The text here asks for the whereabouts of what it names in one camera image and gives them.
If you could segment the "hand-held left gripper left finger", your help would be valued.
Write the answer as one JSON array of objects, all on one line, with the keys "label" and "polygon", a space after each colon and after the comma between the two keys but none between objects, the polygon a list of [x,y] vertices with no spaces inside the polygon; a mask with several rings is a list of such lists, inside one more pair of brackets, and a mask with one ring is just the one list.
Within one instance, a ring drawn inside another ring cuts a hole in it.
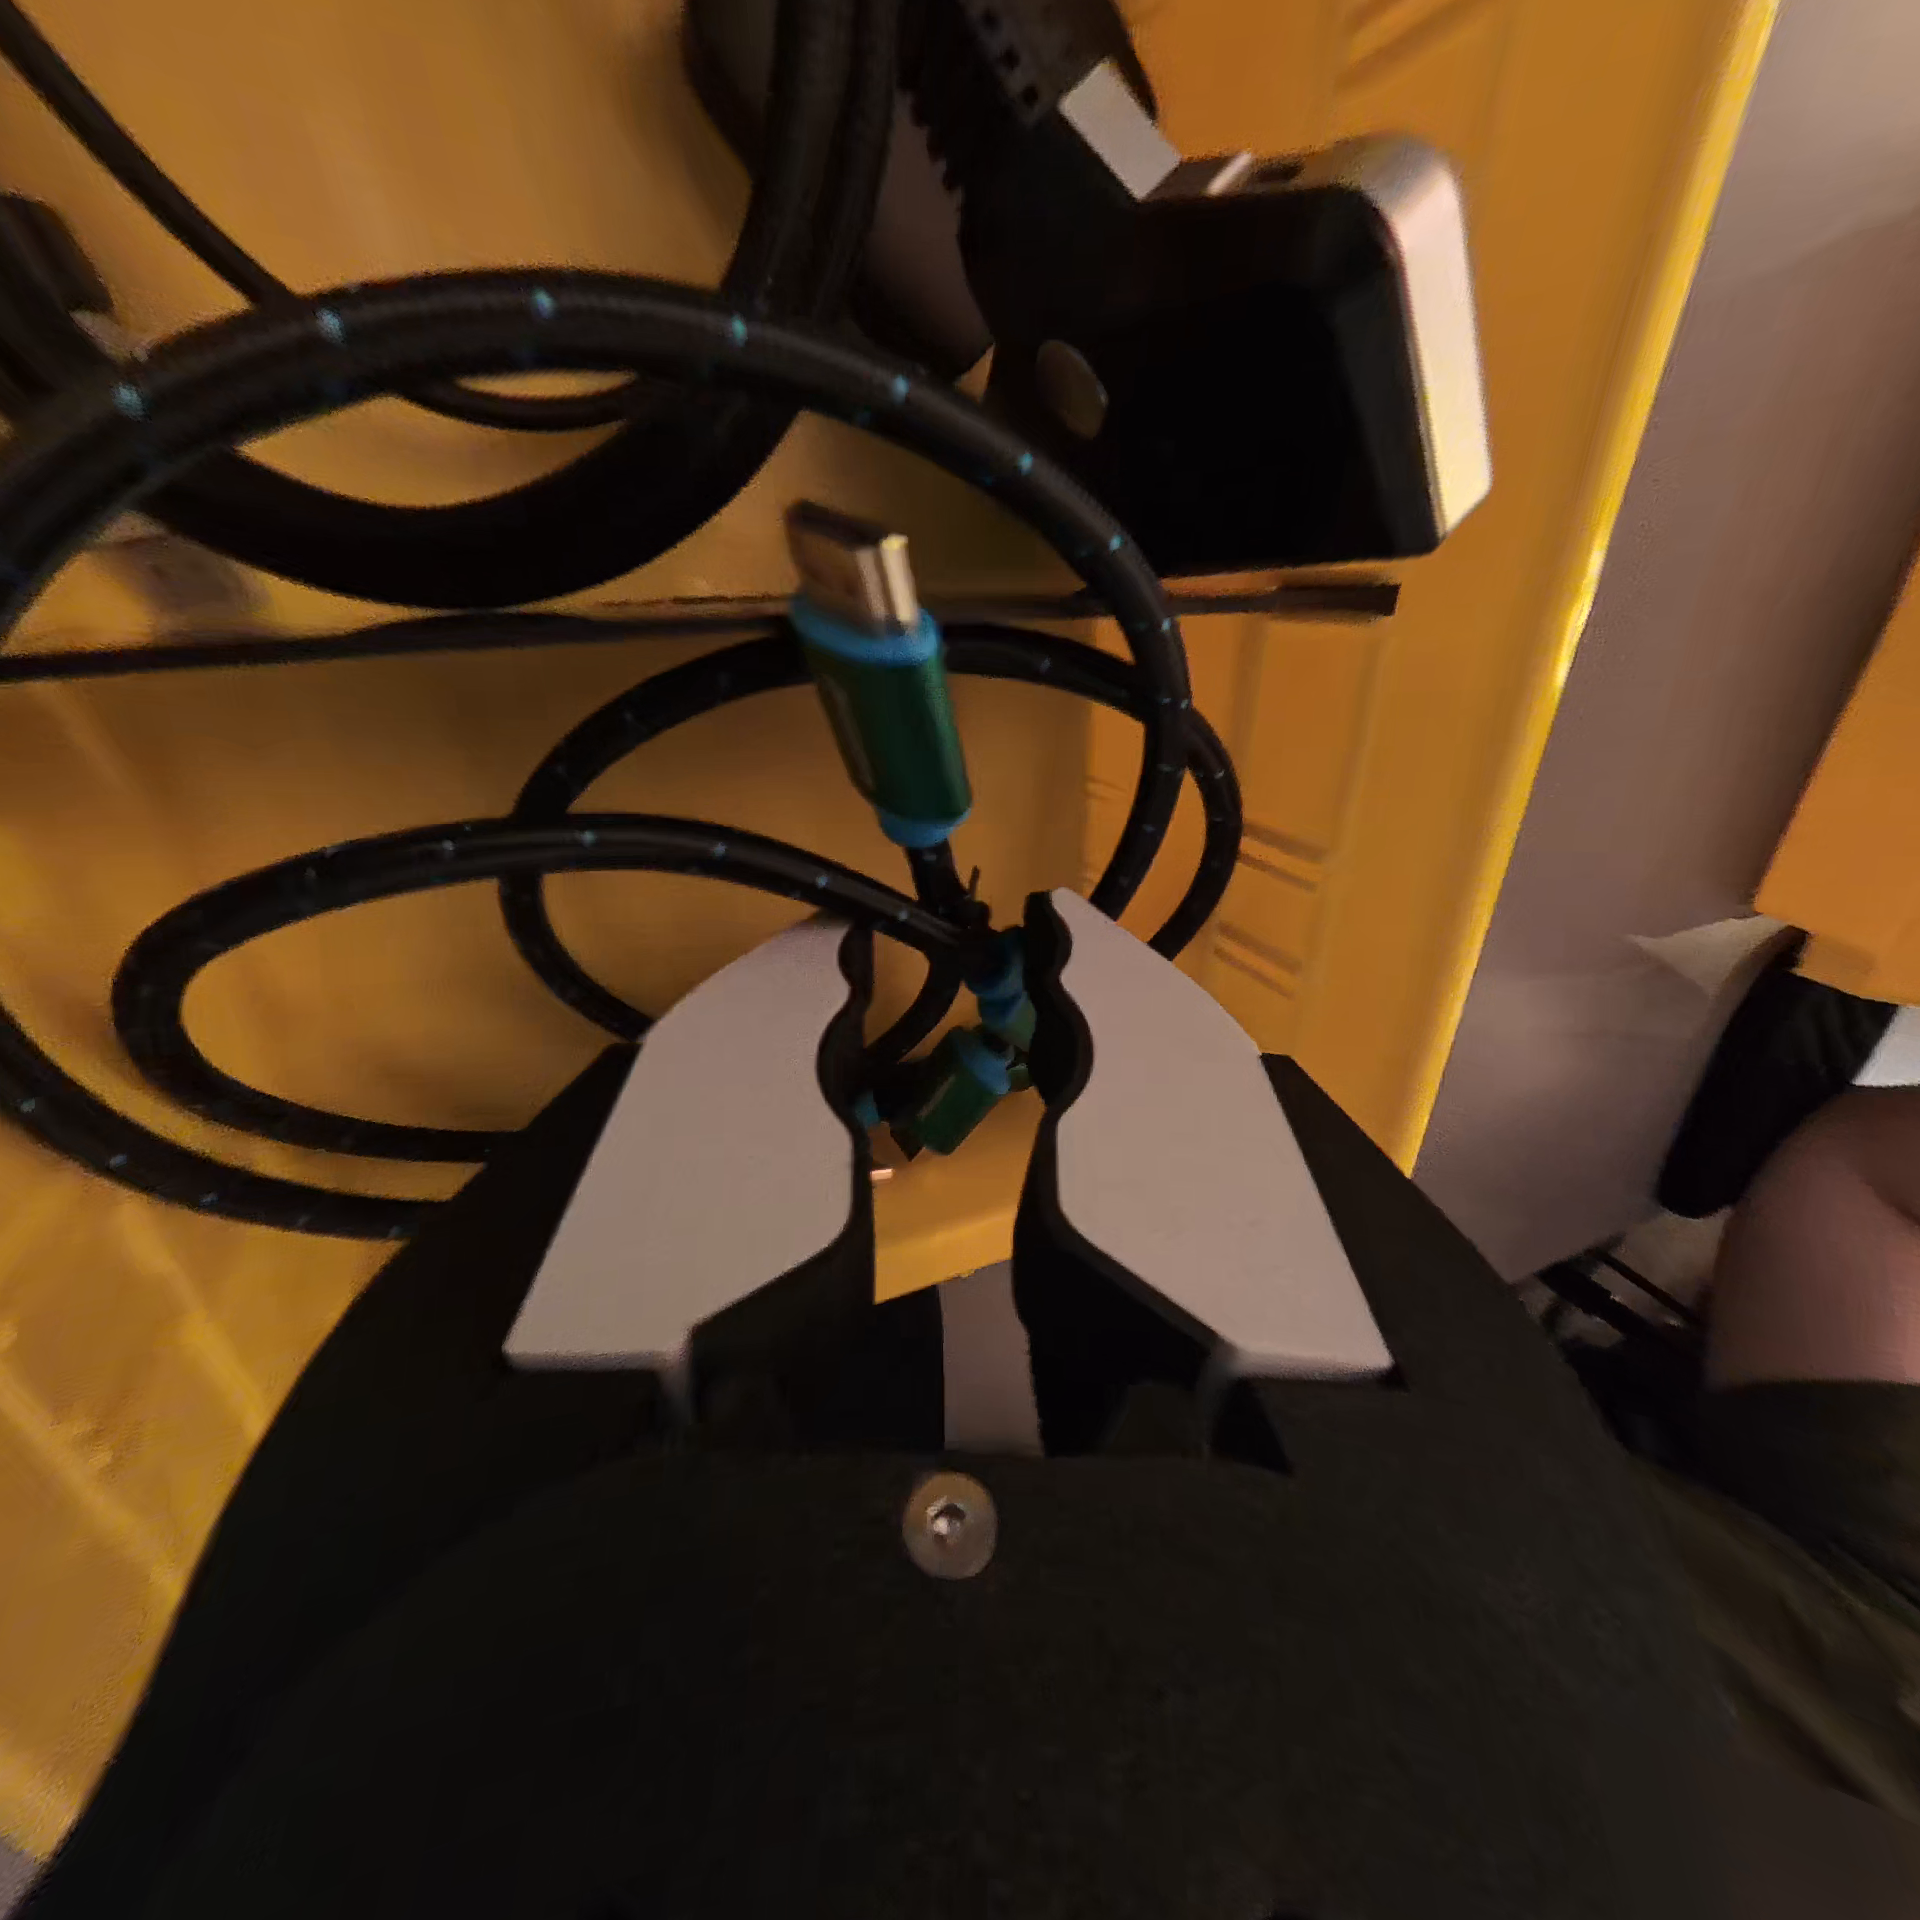
[{"label": "hand-held left gripper left finger", "polygon": [[807,917],[647,1032],[504,1338],[514,1367],[641,1373],[713,1441],[807,1424],[877,1306],[872,983],[872,938]]}]

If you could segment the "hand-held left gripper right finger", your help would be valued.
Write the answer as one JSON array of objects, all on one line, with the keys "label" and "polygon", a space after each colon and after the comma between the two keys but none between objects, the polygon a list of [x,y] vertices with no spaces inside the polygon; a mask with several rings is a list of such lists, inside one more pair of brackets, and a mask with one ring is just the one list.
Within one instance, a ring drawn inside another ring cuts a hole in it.
[{"label": "hand-held left gripper right finger", "polygon": [[1038,1452],[1287,1464],[1398,1362],[1247,1030],[1068,889],[1023,923],[1043,1121],[1013,1290]]}]

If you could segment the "yellow divided plastic bin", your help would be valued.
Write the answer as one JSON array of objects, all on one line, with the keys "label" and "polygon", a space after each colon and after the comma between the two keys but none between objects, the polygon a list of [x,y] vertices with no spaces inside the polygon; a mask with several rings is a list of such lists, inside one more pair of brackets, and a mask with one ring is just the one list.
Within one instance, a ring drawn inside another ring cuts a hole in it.
[{"label": "yellow divided plastic bin", "polygon": [[1817,983],[1917,1002],[1917,632],[1881,636],[1754,907],[1807,935]]}]

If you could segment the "black USB-C adapter dongle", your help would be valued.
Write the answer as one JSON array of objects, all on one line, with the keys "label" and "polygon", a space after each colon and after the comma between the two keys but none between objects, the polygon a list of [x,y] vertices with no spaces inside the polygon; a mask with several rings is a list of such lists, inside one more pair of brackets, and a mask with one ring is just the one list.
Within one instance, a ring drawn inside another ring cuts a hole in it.
[{"label": "black USB-C adapter dongle", "polygon": [[1466,197],[1417,139],[1190,156],[1079,141],[977,179],[990,410],[1162,578],[1400,563],[1496,480]]}]

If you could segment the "black clothing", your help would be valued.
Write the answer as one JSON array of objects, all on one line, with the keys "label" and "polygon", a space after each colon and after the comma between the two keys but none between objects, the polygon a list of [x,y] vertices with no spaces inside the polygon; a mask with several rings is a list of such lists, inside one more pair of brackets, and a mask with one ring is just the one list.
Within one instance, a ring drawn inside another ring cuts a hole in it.
[{"label": "black clothing", "polygon": [[1798,1778],[1917,1822],[1917,1387],[1765,1381],[1641,1464],[1717,1692]]}]

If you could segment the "black bin divider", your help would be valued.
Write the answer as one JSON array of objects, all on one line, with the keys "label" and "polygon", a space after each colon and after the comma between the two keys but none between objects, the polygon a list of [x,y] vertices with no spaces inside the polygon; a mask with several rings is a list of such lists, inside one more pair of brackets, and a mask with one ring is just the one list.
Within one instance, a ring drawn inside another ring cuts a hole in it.
[{"label": "black bin divider", "polygon": [[[1171,612],[1192,619],[1281,619],[1370,624],[1398,612],[1400,587],[1385,578],[1301,578],[1259,587],[1176,591]],[[755,636],[781,624],[786,591],[745,599],[651,599],[602,612],[445,612],[376,620],[341,635],[178,635],[116,648],[2,651],[2,690],[93,680],[146,680],[198,671],[274,671],[426,657],[490,657],[526,651],[610,648],[626,639]]]}]

